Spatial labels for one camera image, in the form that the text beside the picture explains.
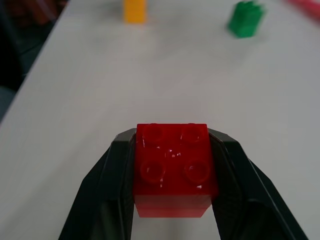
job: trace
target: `white table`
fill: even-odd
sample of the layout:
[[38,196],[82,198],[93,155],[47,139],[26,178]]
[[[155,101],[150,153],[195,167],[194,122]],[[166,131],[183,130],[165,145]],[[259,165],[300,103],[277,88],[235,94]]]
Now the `white table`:
[[[320,235],[320,31],[281,1],[256,37],[226,0],[72,0],[0,126],[0,239],[57,240],[80,183],[137,123],[207,123],[241,143],[310,239]],[[219,239],[214,215],[134,217],[132,239]]]

